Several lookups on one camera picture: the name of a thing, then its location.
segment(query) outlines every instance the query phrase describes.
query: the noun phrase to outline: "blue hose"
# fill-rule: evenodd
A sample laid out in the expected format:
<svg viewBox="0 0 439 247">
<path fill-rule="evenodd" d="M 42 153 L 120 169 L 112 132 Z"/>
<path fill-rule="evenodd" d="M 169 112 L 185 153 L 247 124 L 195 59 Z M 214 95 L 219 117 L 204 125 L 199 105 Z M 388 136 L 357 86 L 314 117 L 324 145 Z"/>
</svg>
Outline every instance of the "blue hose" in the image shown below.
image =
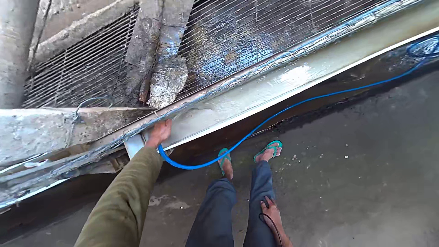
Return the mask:
<svg viewBox="0 0 439 247">
<path fill-rule="evenodd" d="M 425 42 L 425 41 L 430 40 L 430 39 L 433 39 L 433 38 L 436 38 L 437 42 L 434 45 L 434 47 L 432 48 L 431 53 L 429 53 L 429 54 L 415 54 L 414 53 L 415 48 L 418 48 L 418 45 L 420 43 Z M 248 133 L 244 138 L 242 138 L 238 143 L 236 143 L 233 147 L 231 147 L 227 152 L 225 152 L 223 155 L 221 155 L 218 158 L 216 158 L 214 160 L 211 160 L 211 161 L 209 161 L 207 163 L 204 163 L 204 164 L 201 164 L 201 165 L 196 165 L 196 166 L 186 166 L 186 165 L 179 164 L 179 163 L 171 160 L 165 154 L 165 151 L 163 150 L 163 147 L 162 147 L 161 144 L 158 146 L 158 152 L 163 157 L 163 159 L 166 160 L 166 162 L 168 162 L 169 164 L 171 164 L 171 165 L 173 165 L 173 166 L 175 166 L 177 168 L 181 168 L 181 169 L 185 169 L 185 170 L 195 170 L 195 169 L 206 167 L 206 166 L 208 166 L 210 164 L 213 164 L 213 163 L 217 162 L 218 160 L 224 158 L 228 153 L 230 153 L 232 150 L 234 150 L 236 147 L 238 147 L 245 139 L 247 139 L 250 135 L 252 135 L 257 129 L 259 129 L 261 126 L 263 126 L 266 122 L 270 121 L 271 119 L 273 119 L 277 115 L 282 114 L 283 112 L 285 112 L 285 111 L 287 111 L 287 110 L 289 110 L 289 109 L 291 109 L 291 108 L 293 108 L 295 106 L 298 106 L 300 104 L 303 104 L 305 102 L 312 101 L 312 100 L 318 99 L 318 98 L 325 98 L 325 97 L 336 95 L 336 94 L 343 94 L 343 93 L 347 93 L 347 92 L 351 92 L 351 91 L 355 91 L 355 90 L 359 90 L 359 89 L 363 89 L 363 88 L 373 87 L 373 86 L 380 85 L 380 84 L 383 84 L 383 83 L 386 83 L 386 82 L 389 82 L 389 81 L 392 81 L 392 80 L 399 79 L 401 77 L 404 77 L 404 76 L 412 73 L 413 71 L 417 70 L 419 67 L 421 67 L 427 61 L 426 58 L 431 58 L 431 57 L 439 56 L 439 52 L 435 52 L 437 50 L 437 48 L 438 48 L 438 45 L 439 45 L 439 36 L 435 36 L 433 38 L 429 38 L 427 40 L 422 40 L 422 41 L 416 42 L 416 43 L 410 45 L 407 48 L 406 51 L 407 51 L 407 54 L 409 56 L 414 57 L 414 58 L 424 58 L 424 59 L 421 62 L 419 62 L 416 66 L 414 66 L 410 70 L 406 71 L 405 73 L 403 73 L 403 74 L 401 74 L 399 76 L 396 76 L 396 77 L 393 77 L 393 78 L 390 78 L 390 79 L 387 79 L 387 80 L 382 80 L 382 81 L 379 81 L 379 82 L 376 82 L 376 83 L 372 83 L 372 84 L 369 84 L 369 85 L 366 85 L 366 86 L 351 88 L 351 89 L 342 90 L 342 91 L 338 91 L 338 92 L 330 93 L 330 94 L 324 94 L 324 95 L 320 95 L 320 96 L 316 96 L 316 97 L 312 97 L 312 98 L 303 100 L 303 101 L 301 101 L 299 103 L 295 103 L 295 104 L 293 104 L 293 105 L 291 105 L 291 106 L 281 110 L 280 112 L 272 115 L 271 117 L 267 118 L 260 125 L 258 125 L 256 128 L 254 128 L 250 133 Z"/>
</svg>

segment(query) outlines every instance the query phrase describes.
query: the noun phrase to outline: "dark pants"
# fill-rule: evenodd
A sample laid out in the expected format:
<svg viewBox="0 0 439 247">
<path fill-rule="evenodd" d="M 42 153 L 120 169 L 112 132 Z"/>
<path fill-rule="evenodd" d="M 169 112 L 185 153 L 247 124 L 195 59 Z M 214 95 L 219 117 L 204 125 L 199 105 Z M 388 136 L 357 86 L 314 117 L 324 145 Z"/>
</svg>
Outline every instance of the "dark pants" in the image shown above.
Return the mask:
<svg viewBox="0 0 439 247">
<path fill-rule="evenodd" d="M 274 198 L 270 165 L 260 161 L 252 171 L 252 188 L 248 209 L 248 226 L 244 247 L 274 247 L 276 241 L 266 223 L 259 218 L 260 201 Z M 213 181 L 187 237 L 186 247 L 232 247 L 232 207 L 236 190 L 227 178 Z"/>
</svg>

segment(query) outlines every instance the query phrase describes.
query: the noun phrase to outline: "flip-flop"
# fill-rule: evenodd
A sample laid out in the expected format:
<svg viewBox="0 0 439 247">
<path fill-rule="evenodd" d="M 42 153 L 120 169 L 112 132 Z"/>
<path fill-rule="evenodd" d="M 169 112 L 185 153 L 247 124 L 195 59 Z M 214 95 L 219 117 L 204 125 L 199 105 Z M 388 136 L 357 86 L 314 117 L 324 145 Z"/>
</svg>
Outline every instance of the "flip-flop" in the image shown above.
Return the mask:
<svg viewBox="0 0 439 247">
<path fill-rule="evenodd" d="M 227 151 L 229 151 L 227 148 L 223 148 L 223 149 L 221 149 L 221 150 L 219 151 L 219 153 L 218 153 L 218 157 L 220 157 L 221 155 L 223 155 L 223 154 L 224 154 L 225 152 L 227 152 Z M 223 158 L 223 160 L 221 161 L 221 163 L 219 164 L 219 168 L 221 169 L 221 172 L 223 173 L 223 176 L 224 176 L 223 164 L 224 164 L 224 161 L 225 161 L 226 159 L 228 159 L 228 160 L 230 161 L 230 163 L 232 163 L 232 159 L 230 158 L 230 153 L 228 153 L 228 154 Z"/>
<path fill-rule="evenodd" d="M 269 147 L 269 146 L 272 145 L 273 143 L 278 143 L 279 146 L 271 146 L 271 147 Z M 266 149 L 274 149 L 274 152 L 273 152 L 273 158 L 274 158 L 274 157 L 276 157 L 276 149 L 277 149 L 277 148 L 281 148 L 281 147 L 282 147 L 282 142 L 281 142 L 281 141 L 272 141 L 272 142 L 270 142 L 267 146 L 265 146 L 265 148 L 262 149 L 261 152 L 257 153 L 257 154 L 253 157 L 253 161 L 256 163 L 256 157 L 257 157 L 259 154 L 265 152 Z"/>
</svg>

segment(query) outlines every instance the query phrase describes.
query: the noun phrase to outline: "radiator grille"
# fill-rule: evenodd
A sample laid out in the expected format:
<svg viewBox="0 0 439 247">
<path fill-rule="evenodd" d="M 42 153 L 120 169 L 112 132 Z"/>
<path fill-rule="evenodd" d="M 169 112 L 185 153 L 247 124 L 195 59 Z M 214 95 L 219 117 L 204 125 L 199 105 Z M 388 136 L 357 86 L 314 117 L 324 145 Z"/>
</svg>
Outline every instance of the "radiator grille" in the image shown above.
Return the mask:
<svg viewBox="0 0 439 247">
<path fill-rule="evenodd" d="M 34 67 L 25 85 L 23 108 L 77 107 L 86 99 L 107 96 L 122 105 L 128 80 L 124 61 L 139 7 Z M 96 100 L 88 106 L 106 106 Z"/>
<path fill-rule="evenodd" d="M 179 53 L 188 79 L 177 98 L 336 26 L 385 0 L 198 0 Z"/>
</svg>

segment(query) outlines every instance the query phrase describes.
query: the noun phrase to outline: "forearm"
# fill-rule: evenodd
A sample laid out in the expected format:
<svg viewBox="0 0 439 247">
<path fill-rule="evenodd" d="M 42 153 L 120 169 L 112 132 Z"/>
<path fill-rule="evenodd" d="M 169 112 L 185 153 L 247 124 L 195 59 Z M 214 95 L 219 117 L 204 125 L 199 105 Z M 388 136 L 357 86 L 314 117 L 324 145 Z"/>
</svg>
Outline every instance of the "forearm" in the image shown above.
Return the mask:
<svg viewBox="0 0 439 247">
<path fill-rule="evenodd" d="M 281 237 L 280 241 L 282 241 L 282 247 L 293 247 L 290 238 L 287 236 L 283 228 L 279 230 L 279 235 Z M 279 237 L 277 236 L 277 233 L 276 233 L 276 239 L 277 239 L 277 244 L 280 245 Z"/>
<path fill-rule="evenodd" d="M 75 246 L 137 247 L 161 166 L 154 147 L 142 148 L 99 199 Z"/>
</svg>

